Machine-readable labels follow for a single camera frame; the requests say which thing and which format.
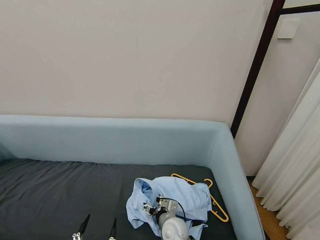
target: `wall switch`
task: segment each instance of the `wall switch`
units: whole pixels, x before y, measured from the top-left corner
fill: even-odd
[[[284,19],[278,32],[278,39],[293,39],[300,24],[300,18]]]

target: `black cable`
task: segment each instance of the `black cable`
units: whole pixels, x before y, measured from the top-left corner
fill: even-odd
[[[168,197],[160,197],[159,199],[176,201],[176,202],[179,204],[180,208],[182,209],[184,222],[187,221],[185,210],[184,210],[184,208],[182,207],[182,205],[180,204],[180,202],[178,202],[177,200],[174,200],[174,199],[172,199],[172,198],[168,198]]]

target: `sheer curtain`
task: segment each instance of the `sheer curtain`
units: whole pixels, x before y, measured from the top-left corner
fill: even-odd
[[[320,59],[252,185],[287,238],[320,239]]]

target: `white robot part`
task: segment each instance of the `white robot part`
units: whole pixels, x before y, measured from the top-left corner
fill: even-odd
[[[185,221],[178,217],[171,217],[162,226],[163,240],[188,240],[189,230]]]

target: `gray bed sheet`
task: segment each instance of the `gray bed sheet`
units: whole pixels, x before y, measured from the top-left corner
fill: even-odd
[[[213,180],[210,192],[226,209],[212,171],[192,165],[131,165],[57,162],[32,159],[0,161],[0,239],[70,240],[90,213],[84,240],[107,240],[117,217],[117,240],[153,240],[147,224],[134,229],[126,202],[136,178],[178,173],[195,182]],[[208,212],[202,240],[236,240],[231,221]]]

